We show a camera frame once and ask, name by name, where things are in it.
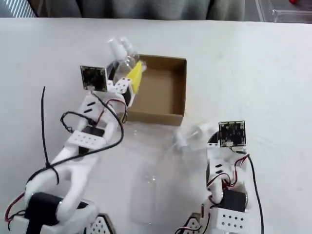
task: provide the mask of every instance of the table surface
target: table surface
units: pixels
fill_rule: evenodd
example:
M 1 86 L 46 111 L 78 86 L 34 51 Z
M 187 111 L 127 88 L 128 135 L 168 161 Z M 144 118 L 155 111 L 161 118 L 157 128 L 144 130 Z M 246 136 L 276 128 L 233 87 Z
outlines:
M 46 141 L 53 158 L 68 137 L 59 117 L 76 110 L 85 95 L 79 66 L 106 65 L 106 41 L 118 36 L 127 36 L 140 53 L 187 59 L 187 118 L 193 123 L 246 121 L 266 233 L 308 232 L 312 25 L 303 24 L 0 19 L 1 211 L 22 192 L 29 175 L 44 165 L 42 87 L 47 86 Z M 131 222 L 133 175 L 149 160 L 148 154 L 141 154 L 128 150 L 127 142 L 103 153 L 86 198 L 110 215 L 117 233 L 172 233 L 175 221 L 183 224 L 187 217 L 166 212 L 176 214 L 179 206 L 188 210 L 193 203 L 186 201 L 191 197 L 194 204 L 200 203 L 203 193 L 190 189 L 198 184 L 194 179 L 169 187 L 167 193 L 175 196 L 163 204 L 164 216 L 174 224 L 164 231 Z M 253 217 L 250 233 L 257 234 L 256 205 Z

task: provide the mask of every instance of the open cardboard box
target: open cardboard box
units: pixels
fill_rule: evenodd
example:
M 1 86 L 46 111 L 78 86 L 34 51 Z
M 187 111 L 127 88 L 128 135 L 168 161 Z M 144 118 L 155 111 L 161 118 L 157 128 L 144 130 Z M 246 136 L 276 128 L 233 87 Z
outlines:
M 141 55 L 147 64 L 128 121 L 178 126 L 185 109 L 186 59 Z

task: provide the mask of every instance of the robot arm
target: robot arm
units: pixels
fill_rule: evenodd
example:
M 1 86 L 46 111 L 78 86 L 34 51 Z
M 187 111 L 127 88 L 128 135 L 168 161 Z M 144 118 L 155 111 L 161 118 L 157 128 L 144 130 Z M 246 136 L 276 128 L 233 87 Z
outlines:
M 207 125 L 202 131 L 211 132 L 211 129 Z M 189 231 L 195 234 L 249 233 L 250 210 L 254 206 L 251 194 L 254 189 L 243 164 L 249 159 L 244 149 L 245 122 L 220 122 L 219 130 L 213 132 L 206 146 L 206 186 L 211 195 L 203 202 L 201 213 L 195 213 L 197 216 L 193 214 L 176 234 Z
M 125 118 L 135 97 L 130 78 L 122 78 L 115 84 L 106 80 L 106 83 L 107 91 L 90 91 L 78 111 L 97 125 L 90 126 L 85 119 L 80 120 L 77 129 L 51 163 L 60 183 L 70 181 L 68 191 L 58 196 L 51 194 L 58 184 L 53 170 L 44 170 L 34 176 L 25 189 L 25 216 L 14 217 L 13 233 L 75 234 L 96 219 L 98 208 L 83 200 L 82 196 L 91 171 L 100 160 L 97 152 L 112 147 L 110 141 L 119 126 L 122 131 L 118 142 L 122 140 L 123 127 L 117 114 L 124 113 Z M 94 153 L 83 156 L 89 151 Z

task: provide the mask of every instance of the black wire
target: black wire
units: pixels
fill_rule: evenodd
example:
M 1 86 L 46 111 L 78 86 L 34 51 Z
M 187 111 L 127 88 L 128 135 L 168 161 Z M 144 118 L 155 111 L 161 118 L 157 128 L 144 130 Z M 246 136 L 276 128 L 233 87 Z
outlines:
M 122 140 L 123 140 L 123 138 L 124 138 L 124 129 L 123 129 L 123 125 L 122 125 L 122 123 L 121 123 L 121 120 L 118 118 L 118 116 L 116 115 L 116 113 L 115 113 L 106 103 L 104 103 L 97 95 L 95 95 L 95 94 L 93 94 L 93 95 L 100 101 L 100 103 L 101 103 L 105 108 L 107 108 L 107 109 L 109 110 L 109 112 L 112 113 L 112 115 L 113 115 L 113 116 L 115 117 L 115 119 L 117 120 L 117 122 L 118 122 L 118 124 L 119 124 L 119 126 L 120 126 L 120 130 L 121 130 L 120 139 L 119 139 L 117 142 L 115 142 L 114 144 L 105 146 L 105 147 L 103 147 L 103 148 L 101 148 L 101 149 L 93 150 L 93 151 L 90 151 L 90 152 L 86 152 L 86 153 L 83 153 L 83 154 L 80 154 L 80 155 L 76 155 L 76 156 L 73 156 L 73 157 L 69 157 L 69 158 L 67 158 L 67 159 L 63 159 L 63 160 L 61 160 L 61 161 L 58 161 L 58 162 L 56 162 L 56 163 L 53 163 L 53 164 L 51 164 L 52 167 L 58 166 L 58 165 L 60 165 L 60 164 L 62 164 L 62 163 L 65 163 L 65 162 L 70 161 L 70 160 L 73 160 L 73 159 L 77 159 L 77 158 L 80 158 L 80 157 L 84 157 L 84 156 L 87 156 L 87 155 L 91 155 L 91 154 L 95 154 L 95 153 L 98 153 L 98 152 L 101 152 L 101 151 L 104 151 L 104 150 L 111 149 L 111 148 L 113 148 L 113 147 L 119 145 L 119 144 L 122 142 Z M 44 171 L 46 171 L 46 170 L 48 170 L 48 168 L 41 168 L 40 170 L 36 171 L 35 173 L 33 173 L 33 174 L 29 177 L 29 179 L 27 180 L 27 182 L 31 181 L 36 175 L 38 175 L 39 173 L 44 172 Z
M 254 164 L 253 164 L 253 161 L 252 161 L 252 159 L 250 158 L 250 156 L 248 156 L 247 158 L 249 159 L 250 165 L 251 165 L 251 167 L 252 167 L 252 172 L 253 172 L 254 190 L 255 190 L 255 194 L 256 194 L 256 196 L 257 196 L 258 205 L 259 205 L 259 211 L 260 211 L 261 234 L 264 234 L 263 212 L 262 212 L 262 206 L 261 206 L 260 197 L 259 197 L 259 193 L 258 193 L 257 183 L 256 183 L 256 180 L 255 180 Z
M 205 230 L 202 232 L 202 234 L 204 234 L 208 228 L 208 225 L 209 225 L 209 221 L 210 221 L 210 213 L 208 214 L 208 221 L 207 221 L 207 225 L 205 227 Z
M 92 126 L 96 126 L 96 125 L 97 125 L 97 123 L 96 123 L 93 119 L 91 119 L 91 118 L 89 118 L 89 117 L 87 117 L 87 116 L 84 116 L 84 115 L 82 115 L 82 114 L 80 114 L 80 113 L 77 113 L 77 112 L 67 111 L 67 112 L 65 112 L 65 113 L 62 115 L 62 117 L 60 118 L 60 121 L 61 121 L 61 123 L 63 124 L 63 126 L 65 127 L 65 129 L 66 129 L 68 132 L 70 132 L 70 133 L 73 133 L 73 132 L 74 132 L 74 131 L 73 131 L 73 128 L 72 128 L 72 127 L 68 127 L 68 126 L 66 125 L 66 123 L 64 122 L 64 118 L 65 118 L 68 114 L 72 114 L 72 115 L 75 115 L 75 116 L 79 116 L 79 117 L 81 117 L 81 118 L 85 118 L 85 119 L 88 121 L 88 123 L 89 123 L 90 125 L 92 125 Z
M 18 211 L 18 212 L 16 212 L 15 214 L 11 215 L 11 216 L 9 217 L 9 219 L 14 218 L 15 216 L 24 216 L 24 215 L 25 215 L 25 211 L 26 211 L 26 210 Z M 8 230 L 9 230 L 9 231 L 11 231 L 11 229 L 10 229 L 10 224 L 11 224 L 12 221 L 13 221 L 13 220 L 10 220 L 10 221 L 8 222 Z
M 47 147 L 45 145 L 45 136 L 44 136 L 44 93 L 45 93 L 45 86 L 43 87 L 42 96 L 41 96 L 41 133 L 42 133 L 42 144 L 44 150 L 44 157 L 45 157 L 45 166 L 48 169 L 52 169 L 56 176 L 57 176 L 57 184 L 59 184 L 59 174 L 54 167 L 51 166 L 49 162 Z
M 181 231 L 191 231 L 191 232 L 196 232 L 196 231 L 199 231 L 199 229 L 201 229 L 201 226 L 199 228 L 196 228 L 196 229 L 193 229 L 193 230 L 188 230 L 188 229 L 185 229 L 185 228 L 178 228 L 175 232 L 175 234 L 178 234 L 179 232 Z

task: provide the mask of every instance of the clear plastic bottle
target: clear plastic bottle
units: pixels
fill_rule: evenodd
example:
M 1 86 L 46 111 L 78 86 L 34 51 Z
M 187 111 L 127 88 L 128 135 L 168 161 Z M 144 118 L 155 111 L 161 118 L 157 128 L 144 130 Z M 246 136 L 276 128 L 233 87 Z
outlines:
M 137 62 L 140 60 L 140 54 L 137 52 L 136 48 L 132 45 L 132 43 L 126 38 L 122 37 L 120 38 L 120 42 L 127 51 L 128 60 L 131 64 L 131 66 L 135 67 Z M 141 61 L 143 65 L 143 70 L 146 70 L 146 64 L 145 62 Z
M 116 40 L 112 39 L 108 41 L 110 48 L 114 54 L 116 61 L 118 62 L 118 67 L 116 69 L 113 82 L 116 83 L 121 78 L 127 76 L 127 74 L 134 68 L 128 59 L 128 54 L 125 48 Z

